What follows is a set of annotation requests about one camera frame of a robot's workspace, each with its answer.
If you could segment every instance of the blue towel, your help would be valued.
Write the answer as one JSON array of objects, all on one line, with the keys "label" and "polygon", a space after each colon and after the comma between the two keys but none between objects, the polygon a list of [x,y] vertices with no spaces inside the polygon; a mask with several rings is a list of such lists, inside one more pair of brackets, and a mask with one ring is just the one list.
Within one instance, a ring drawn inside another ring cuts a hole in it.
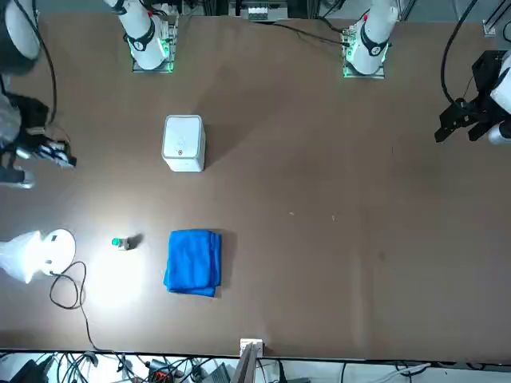
[{"label": "blue towel", "polygon": [[208,230],[179,230],[170,233],[167,270],[163,283],[167,291],[215,296],[220,285],[220,234]]}]

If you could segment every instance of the white container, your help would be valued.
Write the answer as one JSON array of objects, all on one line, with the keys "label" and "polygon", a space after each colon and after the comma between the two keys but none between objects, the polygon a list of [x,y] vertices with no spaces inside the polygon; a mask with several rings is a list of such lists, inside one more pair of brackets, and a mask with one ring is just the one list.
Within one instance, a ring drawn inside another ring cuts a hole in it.
[{"label": "white container", "polygon": [[205,151],[200,116],[167,116],[161,156],[174,172],[202,172]]}]

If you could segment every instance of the table surface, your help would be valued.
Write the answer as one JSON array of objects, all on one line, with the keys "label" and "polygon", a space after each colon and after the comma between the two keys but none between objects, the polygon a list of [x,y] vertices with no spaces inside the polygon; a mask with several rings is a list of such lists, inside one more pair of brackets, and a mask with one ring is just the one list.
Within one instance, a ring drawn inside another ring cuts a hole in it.
[{"label": "table surface", "polygon": [[[140,75],[114,16],[45,16],[57,120],[78,166],[25,162],[38,185],[0,190],[0,239],[73,232],[101,348],[236,355],[240,338],[262,338],[280,357],[509,362],[511,152],[465,132],[434,142],[453,27],[398,26],[386,80],[371,81],[343,79],[336,45],[193,17],[181,20],[175,73]],[[480,26],[462,28],[447,65],[454,96],[490,45]],[[45,61],[14,89],[50,101]],[[202,116],[203,173],[162,160],[169,114]],[[168,235],[184,228],[223,235],[215,298],[162,284]],[[139,249],[112,249],[137,233]],[[90,348],[80,311],[50,303],[51,282],[0,274],[2,347]],[[55,294],[73,301],[69,284]]]}]

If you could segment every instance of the cable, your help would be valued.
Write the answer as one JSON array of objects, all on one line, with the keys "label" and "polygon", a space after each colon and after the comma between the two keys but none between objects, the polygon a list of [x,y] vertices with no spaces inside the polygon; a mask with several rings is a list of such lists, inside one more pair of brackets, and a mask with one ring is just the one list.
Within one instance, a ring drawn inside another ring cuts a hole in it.
[{"label": "cable", "polygon": [[509,39],[506,35],[505,35],[505,29],[508,27],[509,23],[511,23],[511,21],[508,21],[505,23],[504,25],[504,28],[502,28],[502,37],[504,38],[504,40],[506,40],[507,42],[511,42],[511,39]]},{"label": "cable", "polygon": [[344,372],[346,371],[347,365],[348,365],[347,363],[343,364],[343,369],[341,369],[341,375],[339,377],[339,383],[344,383]]},{"label": "cable", "polygon": [[49,355],[49,354],[51,354],[51,353],[44,353],[44,354],[42,354],[40,357],[38,357],[35,360],[35,363],[37,364],[44,356]]},{"label": "cable", "polygon": [[465,21],[466,17],[469,15],[470,11],[472,10],[473,6],[476,5],[478,0],[472,0],[469,4],[469,6],[466,7],[465,12],[461,16],[459,22],[457,23],[456,27],[454,28],[453,33],[450,35],[449,41],[446,44],[446,47],[444,49],[444,54],[442,55],[442,64],[440,66],[440,82],[442,84],[442,91],[444,93],[444,96],[446,96],[446,99],[452,104],[457,105],[464,113],[468,113],[470,115],[473,115],[474,113],[467,111],[464,109],[461,105],[459,105],[454,99],[450,96],[449,91],[447,90],[446,85],[446,62],[447,62],[447,53],[449,52],[450,46],[453,44],[454,39],[456,38],[456,35],[458,34],[458,31],[460,30],[461,26],[463,25],[463,22]]},{"label": "cable", "polygon": [[269,25],[271,25],[271,26],[279,26],[279,27],[285,28],[287,30],[293,30],[295,32],[298,32],[299,34],[303,34],[304,36],[309,36],[310,38],[317,38],[318,40],[320,40],[322,42],[330,42],[332,44],[337,44],[337,45],[342,45],[342,46],[349,46],[349,44],[347,42],[331,40],[330,38],[324,38],[322,36],[318,36],[317,34],[311,34],[309,32],[306,32],[305,30],[299,30],[298,28],[295,28],[293,26],[286,26],[284,24],[277,24],[277,23],[273,23],[273,24],[269,24]]},{"label": "cable", "polygon": [[466,84],[465,92],[463,92],[463,96],[461,97],[462,99],[465,99],[465,96],[466,96],[467,92],[469,91],[470,84],[472,84],[472,80],[473,80],[473,75],[470,77],[469,82],[467,82],[467,84]]},{"label": "cable", "polygon": [[507,2],[507,0],[502,0],[501,3],[498,5],[498,7],[495,9],[495,11],[489,16],[488,20],[485,21],[485,26],[488,25],[489,21],[492,19],[493,16],[498,12],[500,8]]},{"label": "cable", "polygon": [[403,375],[404,373],[408,373],[408,372],[410,372],[410,375],[413,376],[413,374],[416,372],[415,370],[421,371],[425,367],[427,368],[430,366],[431,366],[431,363],[425,363],[423,365],[415,365],[413,367],[406,367],[405,369],[399,369],[398,371],[388,373],[387,375],[380,377],[380,378],[372,381],[371,383],[386,383],[390,379],[393,379],[393,378],[397,377],[398,375]]},{"label": "cable", "polygon": [[6,83],[3,82],[3,76],[0,74],[0,90],[2,94],[6,94]]},{"label": "cable", "polygon": [[[69,277],[66,273],[73,267],[73,266],[76,266],[76,265],[82,265],[83,266],[83,279],[81,280],[81,285],[80,285],[80,289],[78,289],[78,285],[77,285],[77,282]],[[142,378],[137,376],[126,364],[125,364],[125,357],[120,357],[118,355],[118,353],[116,353],[115,351],[113,351],[112,349],[100,349],[99,347],[97,347],[94,342],[93,342],[93,339],[91,338],[91,335],[90,335],[90,326],[89,326],[89,319],[87,318],[87,314],[85,313],[85,310],[83,308],[83,303],[84,303],[84,299],[83,299],[83,290],[84,290],[84,286],[85,286],[85,280],[87,278],[87,266],[82,262],[82,261],[75,261],[73,263],[71,263],[69,266],[66,267],[66,269],[64,271],[62,271],[60,274],[57,274],[57,273],[51,273],[55,279],[54,281],[52,282],[51,286],[50,286],[50,301],[64,309],[64,310],[76,310],[76,309],[80,309],[81,313],[83,314],[83,318],[85,319],[85,329],[87,331],[87,339],[89,340],[89,343],[90,345],[94,348],[95,351],[99,352],[99,353],[112,353],[116,358],[117,360],[119,361],[120,365],[121,365],[121,368],[124,369],[126,371],[126,373],[128,374],[131,374],[133,375],[135,378],[137,379],[140,379],[142,381]],[[55,288],[55,286],[57,285],[57,282],[59,280],[61,280],[61,278],[64,278],[64,279],[67,279],[69,280],[72,284],[73,284],[73,287],[74,287],[74,290],[75,290],[75,294],[76,294],[76,298],[74,300],[74,303],[70,306],[66,306],[66,305],[63,305],[57,301],[55,301],[55,299],[53,299],[53,289]]]},{"label": "cable", "polygon": [[340,10],[341,8],[343,8],[344,6],[344,3],[346,2],[346,0],[337,0],[337,2],[335,2],[329,9],[328,11],[323,15],[323,17],[325,18],[326,16],[328,16],[330,14],[330,12],[332,10],[334,10],[335,7],[338,7],[337,10]]},{"label": "cable", "polygon": [[45,52],[46,60],[48,61],[48,66],[50,68],[50,75],[51,75],[51,86],[52,86],[52,93],[53,93],[53,106],[50,114],[50,119],[47,123],[47,125],[51,125],[55,121],[55,114],[57,114],[57,78],[55,76],[55,68],[53,67],[53,61],[50,56],[50,52],[48,51],[48,48],[46,47],[46,44],[44,40],[41,37],[41,34],[39,33],[38,28],[34,25],[32,20],[30,19],[30,16],[25,11],[25,8],[19,3],[19,0],[14,0],[14,3],[19,8],[19,10],[22,12],[23,16],[27,20],[27,22],[30,25],[30,28],[32,28],[32,31],[35,33],[36,37],[39,40],[39,44],[41,44],[42,50]]},{"label": "cable", "polygon": [[335,28],[331,22],[329,22],[328,20],[325,19],[324,16],[318,16],[317,18],[318,20],[320,20],[321,22],[324,22],[325,24],[327,24],[328,28],[330,28],[331,30],[337,32],[338,34],[341,34],[342,32],[344,32],[344,30],[342,29],[339,29],[339,28]]},{"label": "cable", "polygon": [[504,10],[502,11],[502,13],[498,16],[498,18],[495,19],[495,21],[493,22],[493,24],[491,26],[488,27],[488,30],[491,30],[495,24],[497,24],[499,22],[499,20],[502,18],[502,16],[505,15],[505,13],[509,10],[509,8],[511,8],[511,3],[508,4],[508,6],[506,8],[504,8]]},{"label": "cable", "polygon": [[[183,363],[185,363],[186,361],[189,361],[189,360],[191,360],[191,358],[190,358],[190,357],[186,357],[185,359],[180,359],[179,361],[174,361],[172,364],[170,364],[170,365],[166,365],[165,367],[162,367],[162,368],[157,369],[156,371],[154,371],[154,372],[153,372],[153,374],[154,374],[154,373],[159,373],[159,372],[163,372],[163,371],[167,371],[167,370],[168,370],[167,374],[166,374],[166,375],[164,375],[163,377],[161,377],[160,379],[158,379],[158,380],[156,381],[156,383],[159,383],[159,382],[162,382],[162,381],[166,381],[166,380],[167,380],[167,378],[168,378],[170,375],[172,375],[172,373],[173,373],[174,371],[176,371],[176,370],[177,370],[177,368],[178,368],[180,365],[182,365]],[[149,377],[145,378],[145,379],[144,379],[141,383],[145,383],[145,382],[146,382],[146,381],[148,381],[148,380],[149,380]]]},{"label": "cable", "polygon": [[202,362],[201,362],[201,363],[199,363],[198,365],[194,365],[194,366],[192,367],[192,370],[191,370],[189,373],[187,373],[186,375],[184,375],[184,376],[181,378],[181,381],[186,381],[186,380],[190,377],[190,375],[192,375],[192,373],[193,373],[193,370],[194,370],[194,369],[198,369],[198,368],[200,368],[202,365],[204,365],[204,364],[208,363],[208,362],[209,362],[209,361],[211,361],[212,359],[213,359],[213,358],[212,358],[212,357],[210,357],[210,358],[206,359],[205,361],[202,361]]},{"label": "cable", "polygon": [[257,359],[257,364],[259,365],[259,368],[261,369],[261,373],[263,373],[264,383],[268,383],[268,381],[266,380],[266,373],[264,373],[264,368],[263,368],[263,365],[261,364],[260,359]]}]

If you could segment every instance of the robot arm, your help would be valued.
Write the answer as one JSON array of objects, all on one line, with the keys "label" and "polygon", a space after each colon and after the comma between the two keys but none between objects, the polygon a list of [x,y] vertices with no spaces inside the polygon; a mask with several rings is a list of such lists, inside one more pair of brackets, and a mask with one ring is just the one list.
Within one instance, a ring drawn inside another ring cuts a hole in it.
[{"label": "robot arm", "polygon": [[[0,0],[0,74],[21,75],[34,67],[40,42],[30,23],[37,28],[30,0]],[[69,143],[52,140],[45,134],[48,111],[36,99],[7,92],[2,79],[0,185],[34,186],[34,176],[14,166],[17,156],[45,158],[62,167],[76,166]]]},{"label": "robot arm", "polygon": [[435,140],[442,142],[458,128],[471,126],[471,141],[488,133],[492,144],[511,144],[510,67],[511,51],[485,51],[472,65],[477,96],[471,101],[458,98],[440,115]]}]

